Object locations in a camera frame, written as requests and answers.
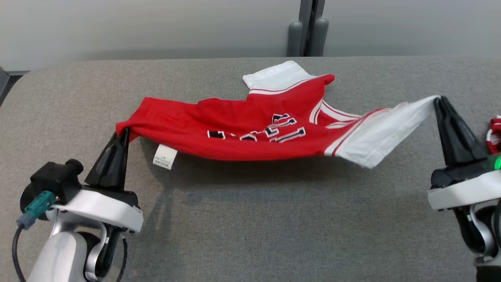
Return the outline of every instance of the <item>teal connector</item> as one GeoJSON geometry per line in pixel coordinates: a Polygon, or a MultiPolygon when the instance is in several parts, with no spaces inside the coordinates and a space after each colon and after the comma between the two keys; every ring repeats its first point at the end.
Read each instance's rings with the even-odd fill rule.
{"type": "Polygon", "coordinates": [[[35,220],[54,205],[55,202],[54,194],[49,191],[43,191],[26,207],[25,213],[16,220],[16,223],[18,226],[22,225],[24,230],[28,230],[35,223],[35,220]]]}
{"type": "Polygon", "coordinates": [[[25,213],[29,214],[35,218],[38,218],[43,213],[45,213],[54,203],[54,194],[49,191],[43,191],[38,197],[36,197],[31,204],[26,207],[25,213]]]}

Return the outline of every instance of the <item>black knob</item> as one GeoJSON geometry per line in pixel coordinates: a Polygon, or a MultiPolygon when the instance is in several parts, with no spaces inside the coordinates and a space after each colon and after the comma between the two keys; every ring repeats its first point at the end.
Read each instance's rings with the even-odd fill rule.
{"type": "Polygon", "coordinates": [[[82,165],[81,162],[77,161],[76,159],[69,159],[66,161],[65,165],[71,165],[75,168],[75,174],[81,174],[82,171],[84,171],[84,166],[82,165]]]}

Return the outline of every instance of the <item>gray wall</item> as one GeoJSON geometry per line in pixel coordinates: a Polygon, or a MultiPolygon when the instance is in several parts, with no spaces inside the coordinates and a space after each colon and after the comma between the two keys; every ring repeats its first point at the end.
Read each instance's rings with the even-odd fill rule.
{"type": "Polygon", "coordinates": [[[324,56],[501,58],[499,0],[326,0],[324,56]]]}
{"type": "Polygon", "coordinates": [[[1,0],[0,66],[285,56],[300,0],[1,0]]]}
{"type": "MultiPolygon", "coordinates": [[[[0,66],[275,57],[301,0],[1,0],[0,66]]],[[[501,58],[499,0],[326,0],[324,56],[501,58]]]]}

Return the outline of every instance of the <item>basketball jersey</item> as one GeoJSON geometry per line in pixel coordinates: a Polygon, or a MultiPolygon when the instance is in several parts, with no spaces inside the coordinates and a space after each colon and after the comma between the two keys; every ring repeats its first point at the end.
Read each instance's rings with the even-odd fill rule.
{"type": "Polygon", "coordinates": [[[364,115],[324,100],[334,75],[313,76],[293,61],[243,76],[246,100],[210,98],[197,104],[146,97],[117,133],[147,137],[173,149],[225,161],[339,156],[377,165],[433,110],[428,97],[364,115]]]}

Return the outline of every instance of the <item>black cable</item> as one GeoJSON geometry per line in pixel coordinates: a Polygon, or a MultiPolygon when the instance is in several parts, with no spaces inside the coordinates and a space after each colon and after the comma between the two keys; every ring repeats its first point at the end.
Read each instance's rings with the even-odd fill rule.
{"type": "Polygon", "coordinates": [[[16,273],[18,274],[19,281],[26,282],[25,277],[23,276],[23,272],[21,271],[21,267],[19,266],[18,260],[18,240],[21,231],[24,228],[24,224],[20,224],[16,234],[14,235],[14,240],[12,241],[12,261],[14,262],[14,268],[16,269],[16,273]]]}
{"type": "Polygon", "coordinates": [[[123,239],[124,241],[124,258],[122,260],[122,267],[120,268],[120,274],[118,274],[117,282],[120,282],[122,280],[122,276],[125,271],[125,265],[127,264],[127,242],[125,241],[125,238],[123,239]]]}

